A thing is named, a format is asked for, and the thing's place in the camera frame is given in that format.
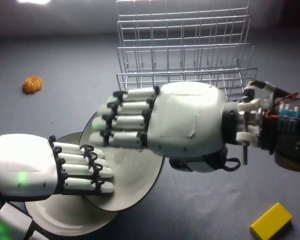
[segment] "wire rack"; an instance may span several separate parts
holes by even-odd
[[[255,78],[249,0],[117,0],[120,89],[199,81],[243,94]]]

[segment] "white plate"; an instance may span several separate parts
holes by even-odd
[[[64,136],[60,143],[78,144],[81,132]],[[84,196],[52,195],[43,201],[26,202],[29,214],[44,230],[61,236],[80,236],[100,229],[118,212],[93,206]]]
[[[89,137],[94,131],[91,124],[97,115],[95,113],[86,125],[79,145],[91,145]],[[109,168],[114,172],[114,177],[109,180],[114,185],[112,195],[87,196],[92,204],[103,210],[120,211],[138,203],[154,186],[164,165],[162,156],[148,149],[94,147],[104,151]]]

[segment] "swirled cookie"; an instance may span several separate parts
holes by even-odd
[[[22,90],[26,94],[34,94],[41,90],[43,84],[44,83],[40,77],[30,76],[23,82]]]

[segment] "background wall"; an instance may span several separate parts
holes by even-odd
[[[247,4],[248,0],[218,0]],[[211,9],[212,0],[201,0],[201,7]],[[184,0],[185,8],[197,7],[198,0]],[[270,27],[278,23],[283,0],[251,0],[252,27]],[[116,32],[116,0],[51,0],[46,5],[0,0],[0,37]]]

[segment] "yellow rectangular object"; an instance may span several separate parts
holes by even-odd
[[[259,240],[268,240],[292,219],[292,215],[277,202],[250,226]]]

